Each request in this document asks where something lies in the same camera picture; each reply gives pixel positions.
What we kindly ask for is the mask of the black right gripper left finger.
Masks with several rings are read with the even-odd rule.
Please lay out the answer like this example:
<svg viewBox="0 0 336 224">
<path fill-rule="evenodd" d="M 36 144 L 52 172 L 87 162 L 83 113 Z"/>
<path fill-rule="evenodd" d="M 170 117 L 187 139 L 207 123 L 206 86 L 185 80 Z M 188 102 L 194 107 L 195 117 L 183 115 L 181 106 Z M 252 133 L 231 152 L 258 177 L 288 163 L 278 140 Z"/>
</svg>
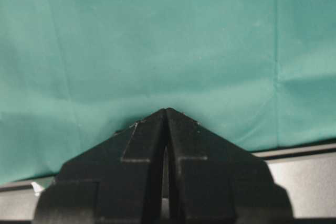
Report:
<svg viewBox="0 0 336 224">
<path fill-rule="evenodd" d="M 34 223 L 155 223 L 161 213 L 166 111 L 65 162 Z"/>
</svg>

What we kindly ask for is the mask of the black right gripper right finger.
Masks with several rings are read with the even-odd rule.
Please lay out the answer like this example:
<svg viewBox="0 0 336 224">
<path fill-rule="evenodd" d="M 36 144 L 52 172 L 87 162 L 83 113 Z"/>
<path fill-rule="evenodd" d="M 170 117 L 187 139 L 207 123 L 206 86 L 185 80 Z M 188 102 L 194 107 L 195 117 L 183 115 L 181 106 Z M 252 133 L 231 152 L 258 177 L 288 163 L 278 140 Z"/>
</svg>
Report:
<svg viewBox="0 0 336 224">
<path fill-rule="evenodd" d="M 265 161 L 168 108 L 170 214 L 182 223 L 273 223 L 293 217 Z"/>
</svg>

